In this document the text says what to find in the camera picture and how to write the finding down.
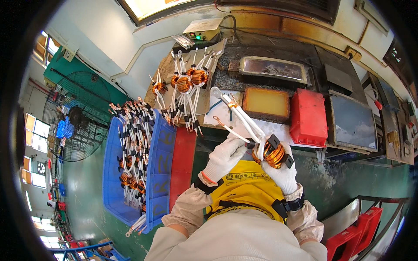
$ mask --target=black wristband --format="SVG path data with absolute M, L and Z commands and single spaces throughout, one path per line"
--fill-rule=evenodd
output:
M 297 198 L 293 201 L 286 201 L 285 199 L 276 199 L 271 207 L 279 214 L 283 219 L 287 218 L 288 211 L 297 211 L 302 208 L 305 202 L 305 193 L 302 193 L 302 197 Z
M 197 177 L 194 181 L 194 187 L 198 188 L 205 192 L 206 195 L 209 195 L 210 193 L 214 192 L 215 189 L 219 188 L 220 185 L 224 183 L 223 179 L 218 180 L 218 185 L 213 187 L 206 186 L 199 177 Z

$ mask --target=black strap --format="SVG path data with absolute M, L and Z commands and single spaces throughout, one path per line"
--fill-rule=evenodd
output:
M 225 207 L 225 208 L 230 208 L 230 207 L 238 207 L 238 206 L 246 206 L 246 207 L 255 207 L 253 205 L 250 204 L 246 204 L 246 203 L 238 203 L 238 202 L 234 202 L 234 201 L 225 201 L 225 200 L 219 200 L 219 204 L 220 207 Z
M 286 201 L 285 199 L 278 200 L 276 199 L 271 207 L 279 214 L 283 219 L 287 218 L 288 211 L 296 211 L 302 208 L 303 203 L 305 202 L 305 193 L 302 193 L 302 197 L 295 199 L 293 201 Z
M 213 214 L 216 214 L 217 212 L 223 211 L 225 208 L 232 208 L 232 207 L 253 207 L 253 208 L 258 208 L 261 210 L 261 208 L 250 205 L 250 204 L 246 204 L 246 203 L 238 203 L 238 202 L 234 202 L 234 201 L 224 201 L 224 200 L 219 200 L 219 204 L 220 207 L 224 207 L 221 209 L 218 209 L 217 211 L 210 211 L 209 213 L 207 213 L 206 215 L 203 215 L 203 218 L 208 220 L 208 218 L 210 218 L 210 216 L 212 216 Z
M 206 195 L 209 195 L 210 193 L 214 192 L 215 189 L 219 188 L 220 185 L 224 183 L 223 179 L 218 180 L 218 185 L 213 187 L 206 186 L 200 179 L 197 177 L 194 181 L 194 187 L 198 188 L 205 192 Z

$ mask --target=hand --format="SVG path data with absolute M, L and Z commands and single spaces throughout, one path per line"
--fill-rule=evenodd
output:
M 215 147 L 209 154 L 209 162 L 202 171 L 203 177 L 217 184 L 240 161 L 247 151 L 245 142 L 238 138 L 229 138 Z
M 285 143 L 281 144 L 286 154 L 289 154 L 289 156 L 293 158 L 292 149 L 290 148 L 290 145 Z M 279 186 L 282 190 L 283 195 L 289 195 L 298 189 L 298 185 L 296 184 L 295 179 L 295 163 L 292 164 L 292 167 L 290 167 L 290 169 L 285 164 L 282 164 L 279 169 L 275 169 L 263 160 L 261 162 L 261 168 L 267 175 L 270 176 L 270 178 L 274 180 L 274 182 L 276 182 L 277 186 Z

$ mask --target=electrical outlet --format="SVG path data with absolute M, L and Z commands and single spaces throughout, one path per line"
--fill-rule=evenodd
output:
M 356 52 L 356 54 L 354 54 L 353 59 L 354 59 L 355 61 L 360 61 L 360 59 L 361 59 L 361 58 L 362 58 L 362 54 L 361 54 L 361 53 Z
M 70 50 L 68 50 L 68 49 L 65 49 L 65 50 L 64 50 L 64 55 L 63 55 L 63 57 L 64 57 L 64 59 L 66 59 L 67 61 L 71 62 L 71 61 L 73 60 L 74 56 L 75 56 L 75 53 L 73 53 L 72 51 L 70 51 Z
M 352 59 L 354 59 L 355 61 L 360 61 L 360 59 L 362 58 L 362 54 L 359 53 L 357 50 L 351 48 L 350 46 L 347 46 L 345 48 L 344 53 L 348 56 L 350 56 L 350 54 L 352 55 Z

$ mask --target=green floor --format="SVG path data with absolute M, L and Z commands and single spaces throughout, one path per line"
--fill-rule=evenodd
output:
M 214 145 L 215 142 L 207 143 L 208 147 Z M 64 164 L 64 181 L 68 195 L 66 203 L 73 236 L 76 239 L 90 239 L 91 243 L 107 237 L 125 257 L 129 256 L 133 261 L 143 260 L 157 228 L 149 234 L 137 236 L 133 233 L 130 238 L 126 238 L 125 233 L 129 227 L 104 209 L 104 152 L 105 142 L 89 158 Z M 205 167 L 207 158 L 207 152 L 195 153 L 194 175 Z M 319 220 L 344 207 L 357 195 L 407 197 L 412 193 L 407 165 L 393 169 L 356 163 L 325 162 L 324 165 L 318 165 L 309 157 L 294 158 L 298 171 L 296 180 L 303 184 L 306 199 L 317 208 Z

